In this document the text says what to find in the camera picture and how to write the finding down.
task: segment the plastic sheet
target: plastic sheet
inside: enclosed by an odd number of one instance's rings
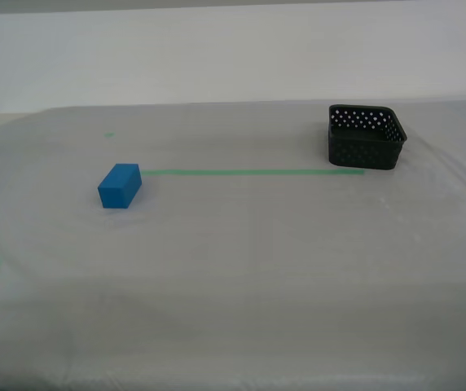
[[[0,126],[0,389],[465,390],[466,99],[370,102],[408,140],[364,174],[331,171],[331,103]],[[181,169],[244,173],[148,175]]]

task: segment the perforated basket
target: perforated basket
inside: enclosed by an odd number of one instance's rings
[[[329,108],[329,161],[393,169],[407,135],[390,108],[337,104]]]

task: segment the blue block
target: blue block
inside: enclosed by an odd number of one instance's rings
[[[138,165],[114,165],[97,188],[103,208],[128,208],[142,184]]]

